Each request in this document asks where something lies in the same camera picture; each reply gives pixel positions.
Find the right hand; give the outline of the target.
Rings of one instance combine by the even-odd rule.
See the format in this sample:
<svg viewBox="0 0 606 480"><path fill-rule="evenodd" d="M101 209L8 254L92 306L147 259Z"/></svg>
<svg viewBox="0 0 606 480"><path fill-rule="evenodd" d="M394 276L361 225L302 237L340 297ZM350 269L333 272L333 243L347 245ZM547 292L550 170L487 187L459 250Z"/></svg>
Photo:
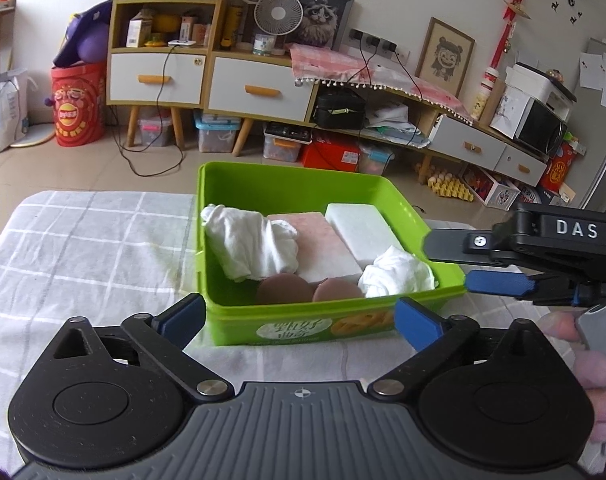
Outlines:
<svg viewBox="0 0 606 480"><path fill-rule="evenodd" d="M580 333L575 326L576 315L554 310L539 321L539 328L549 337L580 344ZM577 350L573 365L574 375L586 390L594 408L595 423L591 442L606 442L606 356L597 351Z"/></svg>

